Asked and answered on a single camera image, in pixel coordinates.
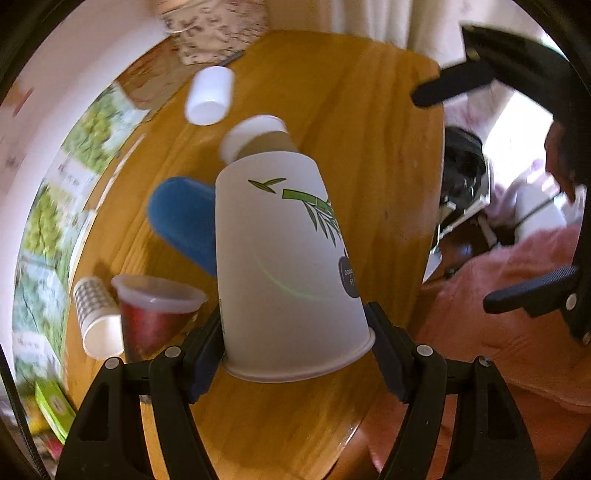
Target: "wall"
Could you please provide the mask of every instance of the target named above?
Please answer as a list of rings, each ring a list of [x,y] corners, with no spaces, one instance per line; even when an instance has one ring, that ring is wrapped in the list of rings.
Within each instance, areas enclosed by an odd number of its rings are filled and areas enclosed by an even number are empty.
[[[14,176],[0,196],[0,343],[9,362],[14,274],[29,209],[82,113],[134,60],[165,38],[150,5],[150,0],[86,0],[21,72],[21,88],[33,92],[19,113],[13,118],[9,108],[0,108],[0,162],[5,169],[0,174]]]

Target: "white curtain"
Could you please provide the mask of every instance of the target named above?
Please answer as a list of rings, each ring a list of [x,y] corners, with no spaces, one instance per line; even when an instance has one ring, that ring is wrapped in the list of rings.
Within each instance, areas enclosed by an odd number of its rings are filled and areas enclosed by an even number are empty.
[[[478,23],[539,38],[543,31],[512,0],[267,0],[274,29],[347,33],[414,50],[447,66],[464,59],[460,24]],[[446,104],[447,124],[483,140],[511,96],[494,83]]]

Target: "screw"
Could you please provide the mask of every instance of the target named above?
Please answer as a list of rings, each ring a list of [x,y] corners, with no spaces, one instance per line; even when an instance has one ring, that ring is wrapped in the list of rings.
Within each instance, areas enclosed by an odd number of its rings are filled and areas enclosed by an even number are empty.
[[[576,293],[571,293],[569,295],[569,298],[566,299],[566,309],[570,312],[577,304],[577,294]]]
[[[111,358],[109,358],[105,362],[105,367],[107,367],[109,370],[113,370],[114,368],[117,368],[118,366],[119,366],[119,359],[115,356],[112,356]]]
[[[489,367],[492,365],[492,358],[487,355],[481,355],[478,357],[478,363],[483,367]]]
[[[181,354],[181,348],[179,346],[169,346],[166,351],[164,352],[164,355],[166,355],[168,358],[177,358],[179,355]]]
[[[480,60],[480,55],[478,55],[478,52],[474,48],[468,48],[466,50],[466,57],[474,61]]]
[[[433,354],[433,349],[428,345],[419,345],[417,347],[417,353],[421,356],[431,356]]]

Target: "green box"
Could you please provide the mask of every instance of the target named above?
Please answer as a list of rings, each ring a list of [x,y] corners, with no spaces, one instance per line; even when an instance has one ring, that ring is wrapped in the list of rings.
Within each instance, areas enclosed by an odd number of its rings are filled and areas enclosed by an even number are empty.
[[[35,400],[53,433],[65,443],[76,413],[59,384],[55,380],[38,380],[35,383]]]

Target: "pink cloth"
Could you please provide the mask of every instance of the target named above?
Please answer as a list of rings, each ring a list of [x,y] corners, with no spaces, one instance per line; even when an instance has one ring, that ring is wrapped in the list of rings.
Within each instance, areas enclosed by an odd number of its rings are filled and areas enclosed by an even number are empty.
[[[482,299],[491,291],[569,265],[576,226],[541,231],[510,248],[468,262],[437,296],[416,342],[445,358],[495,361],[517,402],[532,438],[544,479],[572,453],[591,423],[591,346],[573,340],[558,312],[537,319],[523,310],[489,315]],[[362,424],[381,470],[404,417],[405,406],[384,392]],[[455,398],[449,397],[429,474],[440,478],[453,431]]]

